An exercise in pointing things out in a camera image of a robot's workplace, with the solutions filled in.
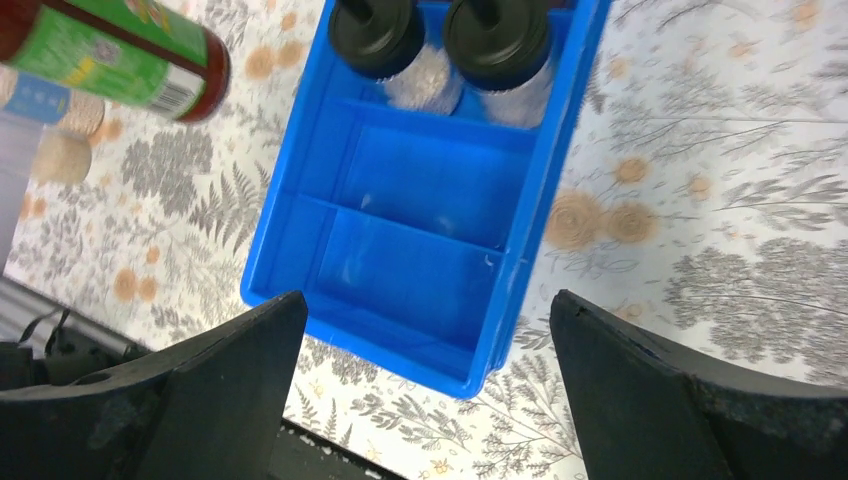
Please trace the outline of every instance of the blue plastic tray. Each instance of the blue plastic tray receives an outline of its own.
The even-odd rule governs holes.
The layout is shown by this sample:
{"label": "blue plastic tray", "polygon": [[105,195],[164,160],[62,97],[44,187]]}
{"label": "blue plastic tray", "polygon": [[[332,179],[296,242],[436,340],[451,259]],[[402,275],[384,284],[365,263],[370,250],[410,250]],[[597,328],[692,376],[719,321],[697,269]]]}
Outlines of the blue plastic tray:
{"label": "blue plastic tray", "polygon": [[[506,360],[610,1],[550,13],[557,74],[532,130],[487,123],[469,90],[450,117],[387,106],[332,51],[328,1],[247,259],[245,302],[301,290],[310,335],[448,395],[476,395]],[[420,8],[440,43],[448,5]]]}

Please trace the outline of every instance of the black lid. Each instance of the black lid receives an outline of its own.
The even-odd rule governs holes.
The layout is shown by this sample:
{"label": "black lid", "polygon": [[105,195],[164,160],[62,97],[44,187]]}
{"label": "black lid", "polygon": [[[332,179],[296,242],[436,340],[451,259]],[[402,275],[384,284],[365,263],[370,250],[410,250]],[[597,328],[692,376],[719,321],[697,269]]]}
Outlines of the black lid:
{"label": "black lid", "polygon": [[538,0],[454,0],[442,37],[465,80],[483,90],[522,85],[551,50],[548,15]]}
{"label": "black lid", "polygon": [[375,80],[403,71],[424,46],[415,0],[336,0],[329,30],[339,57]]}

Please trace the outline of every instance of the floral tablecloth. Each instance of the floral tablecloth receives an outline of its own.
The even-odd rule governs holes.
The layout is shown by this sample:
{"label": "floral tablecloth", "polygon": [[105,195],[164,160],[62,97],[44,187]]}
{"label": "floral tablecloth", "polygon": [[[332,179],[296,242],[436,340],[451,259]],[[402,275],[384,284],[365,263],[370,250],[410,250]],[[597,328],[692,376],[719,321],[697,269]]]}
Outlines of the floral tablecloth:
{"label": "floral tablecloth", "polygon": [[[226,105],[195,127],[112,105],[84,185],[30,185],[6,268],[154,348],[246,309],[323,6],[166,3],[226,40]],[[616,1],[506,367],[456,402],[306,338],[286,417],[411,479],[586,478],[547,326],[561,288],[848,386],[846,20],[846,0]]]}

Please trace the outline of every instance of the barcode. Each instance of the barcode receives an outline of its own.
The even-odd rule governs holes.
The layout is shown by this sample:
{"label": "barcode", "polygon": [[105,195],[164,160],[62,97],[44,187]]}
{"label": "barcode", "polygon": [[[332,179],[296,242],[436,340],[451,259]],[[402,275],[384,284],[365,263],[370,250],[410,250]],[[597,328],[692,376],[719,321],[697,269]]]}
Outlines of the barcode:
{"label": "barcode", "polygon": [[202,78],[172,64],[158,96],[147,109],[163,117],[179,117],[192,105],[202,86]]}

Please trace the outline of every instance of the blue label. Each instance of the blue label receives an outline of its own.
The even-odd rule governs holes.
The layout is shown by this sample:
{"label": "blue label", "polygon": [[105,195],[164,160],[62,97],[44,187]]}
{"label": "blue label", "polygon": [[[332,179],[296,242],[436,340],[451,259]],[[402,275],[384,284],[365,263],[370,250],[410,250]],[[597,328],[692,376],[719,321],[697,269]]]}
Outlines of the blue label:
{"label": "blue label", "polygon": [[2,110],[55,125],[68,112],[70,103],[69,89],[26,73],[19,73],[12,98]]}

